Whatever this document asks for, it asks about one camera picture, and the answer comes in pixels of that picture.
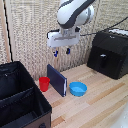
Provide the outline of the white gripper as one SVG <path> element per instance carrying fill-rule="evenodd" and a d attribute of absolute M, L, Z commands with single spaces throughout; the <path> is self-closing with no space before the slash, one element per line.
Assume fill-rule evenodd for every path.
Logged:
<path fill-rule="evenodd" d="M 77 44 L 79 42 L 79 38 L 79 28 L 51 30 L 47 33 L 47 46 L 54 48 L 53 55 L 54 57 L 58 57 L 59 50 L 55 47 L 71 46 Z M 71 47 L 68 47 L 66 49 L 66 54 L 69 55 L 70 53 Z"/>

